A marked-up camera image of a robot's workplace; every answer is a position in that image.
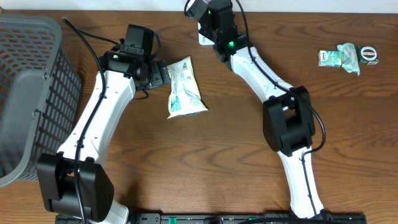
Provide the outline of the small dark green box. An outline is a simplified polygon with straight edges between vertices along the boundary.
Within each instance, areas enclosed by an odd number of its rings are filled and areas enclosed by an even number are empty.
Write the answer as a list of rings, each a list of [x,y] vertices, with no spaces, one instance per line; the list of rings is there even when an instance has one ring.
[[[377,65],[379,63],[377,47],[358,46],[358,63],[360,65]]]

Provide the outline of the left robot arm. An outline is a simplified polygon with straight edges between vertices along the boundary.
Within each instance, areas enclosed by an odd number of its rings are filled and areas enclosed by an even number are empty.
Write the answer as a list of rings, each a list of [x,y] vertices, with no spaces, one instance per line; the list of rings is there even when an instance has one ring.
[[[127,223],[129,209],[114,199],[104,167],[109,144],[126,106],[138,91],[170,84],[165,61],[152,50],[153,30],[130,24],[125,38],[102,56],[93,92],[56,154],[43,153],[37,176],[44,207],[78,223]]]

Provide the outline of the teal crinkled snack packet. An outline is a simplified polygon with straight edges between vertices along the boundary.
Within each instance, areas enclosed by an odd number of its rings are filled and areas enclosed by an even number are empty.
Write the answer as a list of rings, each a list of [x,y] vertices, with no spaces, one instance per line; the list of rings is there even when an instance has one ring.
[[[337,45],[337,50],[341,53],[341,66],[348,73],[356,73],[357,76],[360,76],[360,68],[355,45],[352,43],[340,44]]]

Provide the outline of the large white wet-wipes pack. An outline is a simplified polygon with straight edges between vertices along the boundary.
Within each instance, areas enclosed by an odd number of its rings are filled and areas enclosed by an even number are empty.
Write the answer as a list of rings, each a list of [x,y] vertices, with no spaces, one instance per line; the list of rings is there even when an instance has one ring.
[[[191,56],[168,65],[167,70],[171,79],[167,119],[208,111],[195,80]]]

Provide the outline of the green Kleenex tissue pack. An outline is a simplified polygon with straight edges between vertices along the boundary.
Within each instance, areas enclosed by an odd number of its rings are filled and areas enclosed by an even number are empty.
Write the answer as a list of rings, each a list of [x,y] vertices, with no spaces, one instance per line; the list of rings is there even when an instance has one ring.
[[[320,50],[318,53],[319,67],[341,67],[341,52],[331,50]]]

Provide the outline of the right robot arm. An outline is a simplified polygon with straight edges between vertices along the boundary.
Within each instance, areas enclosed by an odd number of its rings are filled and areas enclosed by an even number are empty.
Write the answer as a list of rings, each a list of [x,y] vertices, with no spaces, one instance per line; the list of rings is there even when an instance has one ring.
[[[234,21],[231,1],[187,1],[184,15],[198,22],[198,32],[213,43],[218,60],[239,75],[263,106],[263,133],[284,166],[290,207],[299,218],[314,218],[323,208],[317,196],[312,165],[315,125],[308,91],[283,81],[261,59],[245,32]]]

